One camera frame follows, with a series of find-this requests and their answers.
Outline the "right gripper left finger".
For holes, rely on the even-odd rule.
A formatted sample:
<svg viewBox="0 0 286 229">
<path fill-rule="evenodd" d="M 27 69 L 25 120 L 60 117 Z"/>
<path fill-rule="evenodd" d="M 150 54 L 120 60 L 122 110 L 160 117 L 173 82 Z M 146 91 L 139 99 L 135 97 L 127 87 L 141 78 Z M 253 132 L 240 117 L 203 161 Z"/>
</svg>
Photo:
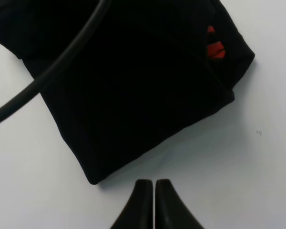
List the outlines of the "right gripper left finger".
<svg viewBox="0 0 286 229">
<path fill-rule="evenodd" d="M 153 228 L 153 182 L 139 179 L 112 229 Z"/>
</svg>

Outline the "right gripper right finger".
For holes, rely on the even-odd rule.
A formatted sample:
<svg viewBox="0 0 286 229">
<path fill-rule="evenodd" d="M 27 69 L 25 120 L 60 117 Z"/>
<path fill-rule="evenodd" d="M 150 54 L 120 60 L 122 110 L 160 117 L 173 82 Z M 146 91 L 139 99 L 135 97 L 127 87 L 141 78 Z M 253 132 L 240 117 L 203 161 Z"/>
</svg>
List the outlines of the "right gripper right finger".
<svg viewBox="0 0 286 229">
<path fill-rule="evenodd" d="M 156 229 L 202 229 L 203 226 L 183 203 L 172 183 L 160 179 L 155 187 Z"/>
</svg>

